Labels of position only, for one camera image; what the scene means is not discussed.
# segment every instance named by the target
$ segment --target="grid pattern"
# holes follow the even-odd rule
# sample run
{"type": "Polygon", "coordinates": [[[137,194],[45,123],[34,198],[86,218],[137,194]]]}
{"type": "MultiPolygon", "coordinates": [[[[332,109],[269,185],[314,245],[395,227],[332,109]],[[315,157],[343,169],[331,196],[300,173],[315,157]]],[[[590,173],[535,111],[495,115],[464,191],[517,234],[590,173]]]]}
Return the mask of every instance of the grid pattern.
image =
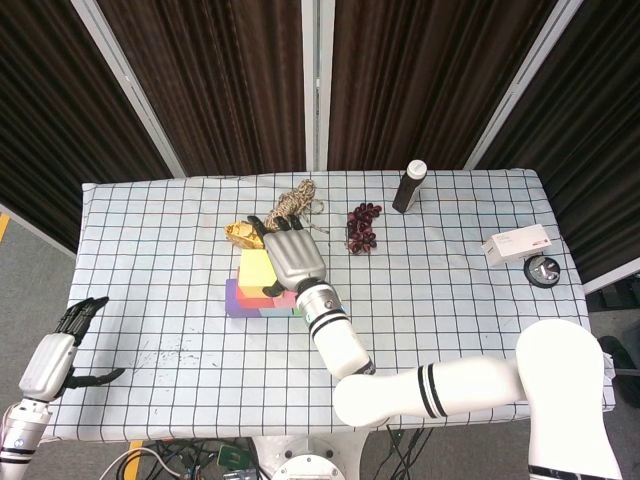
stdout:
{"type": "MultiPolygon", "coordinates": [[[[335,381],[300,318],[227,318],[225,281],[240,251],[223,227],[265,216],[312,178],[324,210],[311,233],[353,326],[379,372],[469,355],[509,358],[542,318],[589,328],[582,285],[540,181],[531,170],[429,172],[405,215],[391,203],[400,172],[324,172],[84,186],[70,304],[111,301],[78,351],[78,375],[127,368],[104,387],[67,391],[46,436],[81,440],[306,434],[350,429],[332,409],[335,381]],[[383,206],[378,247],[348,255],[347,212],[383,206]],[[562,267],[550,290],[522,262],[488,268],[480,248],[500,230],[544,225],[562,267]]],[[[607,380],[605,408],[614,405],[607,380]]],[[[526,403],[396,428],[511,421],[526,403]]]]}

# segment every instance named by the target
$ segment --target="dark brown curtain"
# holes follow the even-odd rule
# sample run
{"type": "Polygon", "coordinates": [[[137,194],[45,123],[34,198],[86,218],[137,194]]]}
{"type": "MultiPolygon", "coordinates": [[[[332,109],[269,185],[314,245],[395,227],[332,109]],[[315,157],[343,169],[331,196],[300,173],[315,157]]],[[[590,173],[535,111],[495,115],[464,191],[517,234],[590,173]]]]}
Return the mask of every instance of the dark brown curtain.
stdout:
{"type": "Polygon", "coordinates": [[[552,0],[337,0],[329,169],[462,168],[552,0]]]}
{"type": "Polygon", "coordinates": [[[583,282],[640,257],[640,3],[586,1],[479,168],[538,172],[583,282]]]}
{"type": "Polygon", "coordinates": [[[170,177],[69,2],[4,0],[0,203],[75,250],[83,182],[170,177]]]}
{"type": "Polygon", "coordinates": [[[299,0],[100,0],[188,175],[304,170],[299,0]]]}

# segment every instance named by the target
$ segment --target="grapes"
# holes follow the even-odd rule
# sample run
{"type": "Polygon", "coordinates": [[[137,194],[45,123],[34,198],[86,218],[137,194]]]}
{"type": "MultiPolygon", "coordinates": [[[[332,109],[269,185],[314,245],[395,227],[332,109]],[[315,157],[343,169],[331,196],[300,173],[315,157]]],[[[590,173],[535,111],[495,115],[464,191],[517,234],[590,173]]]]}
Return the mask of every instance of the grapes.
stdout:
{"type": "Polygon", "coordinates": [[[354,255],[361,252],[370,253],[371,249],[378,245],[371,223],[374,218],[380,216],[380,212],[382,212],[382,207],[373,203],[361,203],[354,208],[353,212],[349,212],[347,217],[348,248],[354,255]]]}

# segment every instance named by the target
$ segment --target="white bottle cap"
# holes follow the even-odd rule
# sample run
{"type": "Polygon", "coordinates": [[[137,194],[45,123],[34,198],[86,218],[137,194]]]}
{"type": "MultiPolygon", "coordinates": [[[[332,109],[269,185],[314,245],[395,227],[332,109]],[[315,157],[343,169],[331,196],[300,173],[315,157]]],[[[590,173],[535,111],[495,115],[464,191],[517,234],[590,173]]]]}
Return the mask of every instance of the white bottle cap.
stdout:
{"type": "Polygon", "coordinates": [[[414,180],[422,180],[427,174],[427,164],[422,160],[411,160],[407,167],[407,175],[414,180]]]}

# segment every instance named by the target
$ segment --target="colorful block stack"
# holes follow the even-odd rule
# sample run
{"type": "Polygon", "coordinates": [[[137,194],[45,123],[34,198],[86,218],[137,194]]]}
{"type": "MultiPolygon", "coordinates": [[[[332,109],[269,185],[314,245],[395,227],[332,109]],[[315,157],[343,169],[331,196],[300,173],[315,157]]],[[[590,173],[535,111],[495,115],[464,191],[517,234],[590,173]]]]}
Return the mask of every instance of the colorful block stack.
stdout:
{"type": "Polygon", "coordinates": [[[227,280],[225,307],[230,317],[291,317],[299,315],[293,292],[268,297],[262,292],[276,281],[266,250],[243,249],[238,277],[227,280]]]}

